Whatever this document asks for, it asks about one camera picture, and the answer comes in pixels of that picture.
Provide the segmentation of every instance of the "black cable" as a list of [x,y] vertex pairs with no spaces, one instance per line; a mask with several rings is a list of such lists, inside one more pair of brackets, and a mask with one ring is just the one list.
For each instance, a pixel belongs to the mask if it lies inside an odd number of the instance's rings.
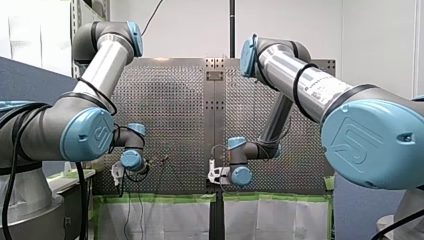
[[[90,208],[90,196],[91,196],[91,188],[93,187],[93,180],[92,179],[88,179],[88,183],[87,183],[87,189],[88,189],[88,195],[87,195],[87,212],[88,209]],[[88,231],[85,232],[85,239],[88,239]]]
[[420,211],[418,211],[418,212],[416,212],[414,214],[411,214],[408,217],[405,217],[405,218],[403,218],[403,219],[401,219],[401,220],[393,223],[392,225],[384,228],[383,230],[381,230],[380,232],[378,232],[377,234],[375,234],[374,237],[371,238],[371,240],[380,240],[380,239],[383,239],[383,237],[384,237],[384,235],[386,235],[386,233],[388,233],[390,231],[393,231],[396,228],[398,228],[398,227],[400,227],[400,226],[402,226],[404,224],[407,224],[407,223],[409,223],[409,222],[411,222],[411,221],[413,221],[413,220],[415,220],[415,219],[417,219],[419,217],[422,217],[422,216],[424,216],[424,209],[422,209],[422,210],[420,210]]
[[93,84],[91,84],[91,82],[83,79],[83,78],[77,78],[77,80],[79,82],[83,82],[85,83],[87,86],[89,86],[91,88],[91,90],[93,90],[96,94],[100,95],[104,100],[106,100],[109,105],[113,108],[113,112],[111,112],[110,114],[112,116],[115,116],[116,113],[118,112],[118,109],[116,108],[116,105],[112,102],[112,100],[110,100],[104,93],[102,93],[99,89],[97,89]]
[[132,128],[126,127],[126,126],[119,126],[118,124],[114,124],[117,128],[115,128],[112,132],[113,134],[113,138],[112,138],[112,142],[110,143],[109,146],[109,150],[108,150],[108,154],[111,154],[113,152],[113,150],[115,150],[116,144],[119,142],[119,139],[121,138],[121,129],[127,129],[128,131],[133,132],[134,134],[136,134],[139,138],[141,138],[141,140],[143,141],[143,147],[146,145],[146,141],[143,137],[143,135],[137,131],[135,131]]
[[144,179],[147,178],[147,175],[149,175],[149,170],[147,170],[147,172],[145,174],[140,174],[141,176],[143,176],[141,179],[133,179],[133,178],[131,178],[130,175],[127,173],[126,170],[124,170],[124,174],[128,178],[128,180],[130,180],[131,182],[133,182],[133,183],[140,183]]
[[149,27],[150,22],[152,21],[153,17],[156,15],[156,12],[158,11],[158,9],[159,9],[160,5],[162,4],[162,2],[163,2],[163,0],[160,0],[160,1],[159,1],[158,5],[157,5],[157,6],[156,6],[156,8],[155,8],[155,11],[153,11],[152,16],[150,16],[149,21],[147,21],[147,24],[146,24],[146,26],[144,27],[144,30],[143,30],[143,32],[141,33],[141,36],[143,36],[143,35],[144,35],[144,33],[146,32],[147,28]]
[[9,210],[9,204],[10,204],[10,199],[12,197],[12,191],[13,191],[13,185],[15,183],[15,177],[16,177],[16,167],[17,167],[17,160],[18,160],[18,150],[21,148],[21,137],[25,131],[25,129],[28,127],[28,125],[30,124],[30,122],[42,111],[44,111],[45,109],[49,108],[50,106],[47,104],[27,104],[24,105],[22,107],[19,107],[18,109],[14,109],[13,111],[11,111],[11,113],[6,114],[5,116],[3,116],[0,120],[0,129],[8,122],[10,121],[13,117],[15,117],[16,115],[25,112],[25,111],[30,111],[30,110],[34,110],[36,109],[33,113],[32,116],[28,118],[28,120],[23,123],[23,125],[19,128],[19,131],[16,135],[16,139],[13,142],[13,155],[12,155],[12,166],[11,166],[11,172],[10,172],[10,177],[9,177],[9,181],[7,183],[7,190],[6,190],[6,194],[4,197],[4,202],[3,202],[3,210],[2,210],[2,226],[3,226],[3,235],[5,237],[6,240],[12,240],[12,236],[10,234],[10,230],[9,230],[9,221],[8,221],[8,210]]
[[87,185],[84,179],[84,170],[82,169],[82,164],[76,162],[78,171],[78,178],[81,188],[81,229],[80,229],[80,240],[85,240],[85,234],[87,232],[87,223],[88,223],[88,205],[87,205]]
[[122,176],[122,181],[121,184],[119,184],[118,186],[116,186],[116,189],[118,190],[118,196],[121,198],[122,196],[124,196],[124,184],[125,184],[125,177]]
[[299,95],[298,95],[298,86],[299,86],[300,77],[302,76],[303,72],[306,69],[311,68],[311,67],[314,67],[314,68],[318,68],[319,69],[319,67],[317,65],[315,65],[313,63],[307,63],[305,66],[303,66],[302,69],[300,69],[297,72],[296,77],[294,78],[294,81],[293,81],[293,101],[297,105],[297,108],[299,108],[299,111],[303,114],[303,116],[307,117],[312,122],[315,122],[315,120],[302,107],[302,104],[299,101]]

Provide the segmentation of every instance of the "small metal object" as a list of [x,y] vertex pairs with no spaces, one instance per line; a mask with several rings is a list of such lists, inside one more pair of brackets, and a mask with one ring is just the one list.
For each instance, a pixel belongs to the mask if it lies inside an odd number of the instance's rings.
[[208,81],[222,81],[222,80],[224,80],[224,72],[221,72],[221,71],[206,72],[206,80],[208,80]]

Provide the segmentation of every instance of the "white wall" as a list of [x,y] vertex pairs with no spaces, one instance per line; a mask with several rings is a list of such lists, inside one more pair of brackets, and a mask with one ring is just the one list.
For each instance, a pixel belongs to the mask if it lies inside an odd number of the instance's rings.
[[[111,19],[144,28],[158,0],[111,0]],[[313,58],[341,60],[341,0],[236,1],[236,57],[252,33],[303,43]],[[146,57],[229,55],[228,0],[164,1],[144,37]]]
[[416,4],[420,0],[344,0],[342,79],[414,94]]
[[[268,38],[298,41],[308,48],[312,58],[335,59],[341,66],[341,0],[236,2],[237,57],[240,57],[243,42],[256,33]],[[337,76],[339,73],[340,67],[336,66]]]

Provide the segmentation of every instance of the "wire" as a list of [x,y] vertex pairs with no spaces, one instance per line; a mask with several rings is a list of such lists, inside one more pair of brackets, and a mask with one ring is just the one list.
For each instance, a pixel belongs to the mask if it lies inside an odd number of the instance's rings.
[[130,175],[127,173],[127,170],[124,170],[124,174],[125,174],[125,176],[131,181],[131,182],[134,182],[134,183],[140,183],[140,182],[142,182],[144,179],[146,179],[147,178],[147,175],[149,174],[149,170],[147,170],[147,172],[145,173],[145,174],[138,174],[138,175],[141,175],[141,176],[143,176],[141,179],[133,179],[133,178],[131,178],[130,177]]
[[261,146],[261,144],[258,144],[258,143],[254,143],[262,152],[264,152],[265,153],[265,155],[266,155],[266,159],[264,159],[264,161],[268,161],[269,159],[271,159],[270,157],[269,157],[269,154],[268,154],[268,152]]
[[128,131],[133,132],[134,134],[136,134],[139,138],[141,138],[141,140],[143,141],[143,147],[146,145],[146,140],[144,139],[143,135],[137,131],[135,131],[132,128],[126,127],[126,126],[119,126],[118,124],[114,123],[115,125],[115,129],[113,130],[113,138],[112,138],[112,142],[110,143],[109,146],[109,150],[108,150],[108,154],[111,154],[113,152],[113,150],[115,150],[115,147],[117,146],[117,143],[119,142],[119,139],[121,138],[121,129],[127,129]]
[[422,216],[424,216],[424,209],[422,209],[422,210],[420,210],[420,211],[418,211],[418,212],[416,212],[414,214],[411,214],[408,217],[405,217],[405,218],[403,218],[403,219],[401,219],[401,220],[393,223],[392,225],[384,228],[383,230],[381,230],[380,232],[378,232],[377,234],[375,234],[374,237],[371,238],[371,240],[380,240],[380,239],[383,239],[383,237],[384,237],[384,235],[386,233],[388,233],[390,231],[393,231],[396,228],[398,228],[398,227],[400,227],[400,226],[402,226],[404,224],[407,224],[407,223],[409,223],[409,222],[411,222],[411,221],[413,221],[413,220],[415,220],[415,219],[417,219],[419,217],[422,217]]
[[115,116],[116,113],[118,113],[118,108],[116,108],[116,105],[112,102],[112,100],[110,100],[110,98],[108,98],[104,93],[102,93],[99,89],[97,89],[93,84],[91,84],[91,82],[79,77],[77,78],[77,80],[79,82],[83,82],[85,83],[87,86],[89,86],[91,88],[91,90],[93,90],[96,94],[100,95],[104,100],[106,100],[109,105],[113,108],[113,112],[111,112],[110,114],[112,116]]
[[121,198],[122,196],[124,196],[124,184],[125,184],[125,177],[122,177],[122,181],[121,184],[116,186],[116,188],[118,189],[118,196]]
[[87,224],[88,224],[88,204],[87,204],[87,185],[84,179],[84,170],[82,169],[82,164],[80,162],[76,162],[77,166],[78,178],[80,182],[81,188],[81,229],[80,229],[80,240],[85,240],[86,232],[87,232]]
[[215,159],[215,152],[214,152],[214,150],[215,150],[215,148],[217,148],[217,147],[225,148],[225,149],[228,151],[228,147],[227,147],[227,146],[225,146],[225,145],[223,145],[223,144],[218,144],[218,145],[213,146],[213,147],[211,148],[211,158],[213,158],[213,159]]
[[156,12],[158,11],[158,9],[159,9],[160,5],[162,4],[162,2],[163,2],[163,0],[160,0],[160,1],[159,1],[158,5],[157,5],[157,6],[156,6],[156,8],[155,8],[155,11],[153,11],[152,16],[150,16],[149,21],[147,21],[147,24],[146,24],[146,26],[144,27],[144,30],[143,30],[143,32],[141,33],[141,36],[143,36],[143,35],[144,35],[144,33],[146,33],[146,30],[147,30],[147,28],[149,27],[150,22],[152,21],[153,17],[156,15]]
[[3,235],[5,237],[6,240],[12,240],[12,236],[10,234],[10,230],[9,230],[9,221],[8,221],[8,210],[9,210],[9,204],[10,204],[10,199],[12,197],[12,191],[13,191],[13,185],[15,183],[15,178],[16,178],[16,168],[17,168],[17,160],[18,160],[18,150],[21,148],[21,137],[25,131],[25,129],[28,127],[28,125],[31,123],[31,121],[42,111],[44,111],[45,109],[49,108],[50,106],[47,104],[27,104],[24,105],[20,108],[17,108],[13,111],[11,111],[11,113],[4,115],[1,118],[1,122],[0,122],[0,129],[9,121],[11,120],[13,117],[15,117],[16,115],[24,112],[24,111],[29,111],[29,110],[33,110],[36,109],[32,116],[28,118],[28,120],[19,127],[19,131],[16,135],[16,139],[13,142],[13,155],[12,155],[12,166],[11,166],[11,171],[10,171],[10,177],[9,177],[9,181],[7,183],[7,190],[6,190],[6,194],[4,197],[4,202],[3,202],[3,210],[2,210],[2,226],[3,226]]
[[[87,195],[87,211],[90,208],[90,196],[91,196],[91,188],[93,187],[93,180],[90,178],[87,183],[88,195]],[[88,239],[88,221],[87,221],[87,231],[85,231],[85,239]]]

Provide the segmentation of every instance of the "robotic arm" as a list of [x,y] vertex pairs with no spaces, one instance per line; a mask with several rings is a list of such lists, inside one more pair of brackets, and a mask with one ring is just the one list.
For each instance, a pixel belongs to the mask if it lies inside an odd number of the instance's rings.
[[[94,160],[105,154],[112,143],[125,147],[121,156],[124,168],[134,172],[146,169],[142,157],[144,126],[131,123],[114,129],[112,115],[116,108],[109,100],[124,66],[134,57],[141,57],[142,51],[141,34],[135,23],[87,24],[73,40],[74,61],[86,70],[72,92],[62,95],[47,109],[23,111],[29,106],[23,102],[0,104],[0,114],[4,113],[0,115],[0,201],[10,200],[5,205],[9,209],[6,216],[15,239],[26,239],[28,232],[32,239],[63,239],[62,200],[60,196],[52,197],[41,171],[42,161]],[[14,188],[6,197],[12,166],[16,166],[15,184],[12,181]],[[47,226],[46,219],[54,224]]]
[[[278,136],[295,102],[307,118],[320,124],[328,161],[349,181],[382,189],[424,185],[424,106],[419,100],[370,84],[351,86],[308,64],[309,60],[299,43],[257,36],[245,42],[242,74],[280,92],[258,142],[269,143]],[[254,145],[243,137],[229,139],[228,148],[230,181],[240,185],[235,180],[240,174],[237,169],[243,167],[242,179],[250,182],[247,159],[263,155],[252,154]],[[272,148],[264,149],[274,156]]]

